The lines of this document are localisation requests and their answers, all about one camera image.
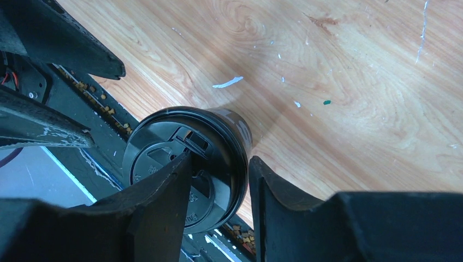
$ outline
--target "metal screw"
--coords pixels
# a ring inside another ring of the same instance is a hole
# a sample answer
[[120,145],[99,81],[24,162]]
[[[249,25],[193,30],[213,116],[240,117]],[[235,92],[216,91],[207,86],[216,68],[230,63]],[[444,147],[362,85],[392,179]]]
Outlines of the metal screw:
[[32,99],[37,98],[37,96],[38,96],[38,95],[37,95],[37,92],[30,92],[30,93],[29,93],[29,97],[32,98]]

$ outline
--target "gray surface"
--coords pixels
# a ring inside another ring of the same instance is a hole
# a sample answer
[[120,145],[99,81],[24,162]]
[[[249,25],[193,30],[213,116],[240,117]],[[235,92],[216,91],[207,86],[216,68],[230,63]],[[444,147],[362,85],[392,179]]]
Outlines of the gray surface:
[[[0,159],[11,151],[0,150]],[[66,171],[42,147],[25,147],[0,168],[0,198],[39,198],[63,207],[91,205],[91,195]]]

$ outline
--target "red wire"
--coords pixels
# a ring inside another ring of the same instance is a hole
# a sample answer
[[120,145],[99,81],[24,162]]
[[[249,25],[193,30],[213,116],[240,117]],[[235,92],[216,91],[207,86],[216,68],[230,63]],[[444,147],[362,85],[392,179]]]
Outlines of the red wire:
[[16,86],[16,87],[19,87],[19,83],[18,83],[18,81],[17,81],[17,75],[16,75],[16,73],[15,73],[15,72],[12,72],[12,74],[13,74],[13,79],[14,79],[14,81],[15,81],[15,86]]
[[3,81],[2,81],[2,85],[5,83],[5,81],[7,80],[7,78],[8,78],[8,73],[5,74],[5,78],[4,78]]

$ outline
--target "wooden floor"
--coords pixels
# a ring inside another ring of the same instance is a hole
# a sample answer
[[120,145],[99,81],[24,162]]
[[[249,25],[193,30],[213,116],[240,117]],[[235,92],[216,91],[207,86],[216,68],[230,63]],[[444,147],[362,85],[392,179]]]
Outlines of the wooden floor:
[[[463,191],[460,0],[59,2],[124,61],[96,79],[139,120],[233,109],[252,154],[319,198]],[[249,198],[239,215],[252,223]]]

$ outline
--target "white stripe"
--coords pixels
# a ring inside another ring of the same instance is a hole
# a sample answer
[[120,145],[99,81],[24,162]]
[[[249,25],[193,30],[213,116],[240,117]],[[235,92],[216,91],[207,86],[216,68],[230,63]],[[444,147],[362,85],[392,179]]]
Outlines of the white stripe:
[[84,185],[81,184],[79,180],[77,180],[77,178],[75,178],[75,176],[71,174],[71,172],[69,172],[69,170],[50,152],[50,150],[48,150],[48,148],[46,148],[45,146],[41,146],[41,148],[61,168],[61,170],[63,170],[63,172],[74,182],[74,184],[88,197],[88,199],[92,201],[92,203],[95,203],[97,201],[97,199],[94,196],[92,196],[92,194],[90,194],[87,188],[85,188]]

